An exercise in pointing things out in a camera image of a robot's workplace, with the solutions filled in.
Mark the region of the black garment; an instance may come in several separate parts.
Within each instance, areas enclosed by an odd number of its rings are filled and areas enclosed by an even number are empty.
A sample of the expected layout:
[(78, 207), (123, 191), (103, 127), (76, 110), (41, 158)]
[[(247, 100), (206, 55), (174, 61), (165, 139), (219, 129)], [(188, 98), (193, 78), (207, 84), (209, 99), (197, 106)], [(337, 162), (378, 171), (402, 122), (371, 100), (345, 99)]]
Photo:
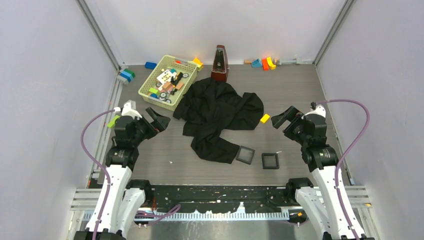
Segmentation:
[(208, 77), (188, 88), (173, 117), (185, 121), (182, 134), (192, 137), (190, 146), (200, 159), (232, 164), (240, 147), (221, 138), (222, 131), (252, 131), (263, 114), (256, 93), (239, 95), (229, 83)]

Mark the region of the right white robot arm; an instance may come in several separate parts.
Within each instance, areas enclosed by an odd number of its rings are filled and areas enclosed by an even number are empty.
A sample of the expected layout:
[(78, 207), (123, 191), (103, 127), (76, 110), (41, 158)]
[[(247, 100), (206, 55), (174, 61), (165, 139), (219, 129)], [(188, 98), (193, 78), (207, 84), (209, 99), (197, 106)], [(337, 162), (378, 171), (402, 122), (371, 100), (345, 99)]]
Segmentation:
[(340, 173), (341, 161), (333, 147), (327, 144), (326, 109), (311, 103), (303, 113), (294, 106), (270, 118), (276, 129), (288, 139), (300, 144), (303, 161), (315, 179), (321, 196), (307, 178), (291, 178), (286, 184), (285, 198), (291, 205), (300, 205), (320, 240), (368, 240), (355, 216)]

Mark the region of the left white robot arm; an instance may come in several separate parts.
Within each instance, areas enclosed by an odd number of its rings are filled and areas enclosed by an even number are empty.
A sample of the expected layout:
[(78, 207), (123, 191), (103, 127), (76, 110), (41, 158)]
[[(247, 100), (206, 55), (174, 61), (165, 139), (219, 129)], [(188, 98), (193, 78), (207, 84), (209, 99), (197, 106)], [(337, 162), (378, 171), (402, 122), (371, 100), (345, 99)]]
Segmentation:
[[(125, 240), (131, 224), (140, 207), (148, 207), (154, 199), (152, 186), (148, 180), (131, 179), (139, 157), (138, 147), (163, 132), (171, 119), (154, 111), (145, 110), (152, 122), (136, 110), (134, 101), (127, 101), (122, 107), (115, 107), (95, 116), (83, 128), (80, 143), (87, 156), (104, 172), (104, 183), (94, 212), (84, 230), (77, 231), (75, 240)], [(115, 135), (112, 147), (102, 164), (89, 153), (84, 137), (94, 120), (116, 113)]]

